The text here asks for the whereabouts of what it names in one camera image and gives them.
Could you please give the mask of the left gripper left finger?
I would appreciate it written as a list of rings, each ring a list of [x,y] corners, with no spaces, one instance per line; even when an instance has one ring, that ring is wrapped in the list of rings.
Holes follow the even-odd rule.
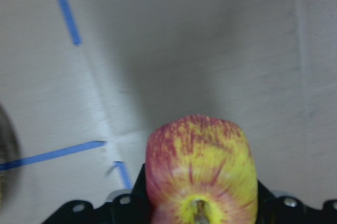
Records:
[[[151,206],[146,193],[145,165],[142,165],[130,193],[120,194],[98,208],[84,200],[61,205],[44,223],[150,223]]]

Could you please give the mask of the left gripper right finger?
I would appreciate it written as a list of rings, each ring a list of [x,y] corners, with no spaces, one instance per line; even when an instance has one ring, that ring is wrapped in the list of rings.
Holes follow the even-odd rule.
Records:
[[[256,223],[336,223],[336,199],[316,209],[296,197],[276,196],[261,181],[258,182],[258,211]]]

